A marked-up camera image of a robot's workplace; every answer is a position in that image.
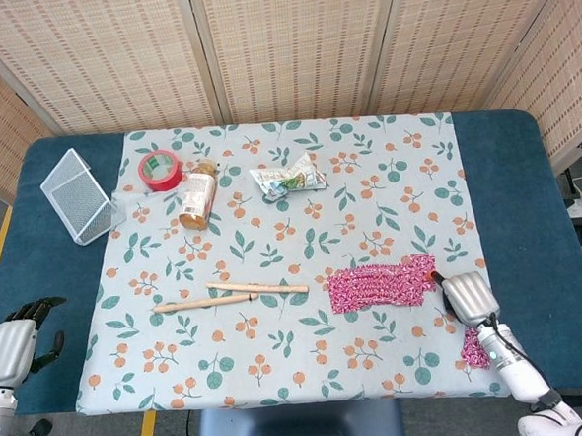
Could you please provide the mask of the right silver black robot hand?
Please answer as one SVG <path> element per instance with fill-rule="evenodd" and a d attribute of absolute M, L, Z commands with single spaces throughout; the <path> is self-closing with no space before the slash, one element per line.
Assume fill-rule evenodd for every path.
<path fill-rule="evenodd" d="M 482 276 L 477 272 L 444 277 L 432 271 L 430 277 L 442 290 L 446 312 L 462 325 L 478 328 L 491 327 L 492 318 L 497 318 L 500 306 Z"/>

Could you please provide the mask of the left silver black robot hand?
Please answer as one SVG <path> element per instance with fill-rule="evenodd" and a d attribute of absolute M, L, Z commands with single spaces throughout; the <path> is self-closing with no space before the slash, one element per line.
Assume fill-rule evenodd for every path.
<path fill-rule="evenodd" d="M 14 389 L 30 373 L 53 363 L 64 348 L 65 333 L 58 331 L 52 349 L 35 357 L 39 330 L 52 308 L 67 301 L 64 297 L 42 297 L 9 314 L 0 323 L 0 388 Z"/>

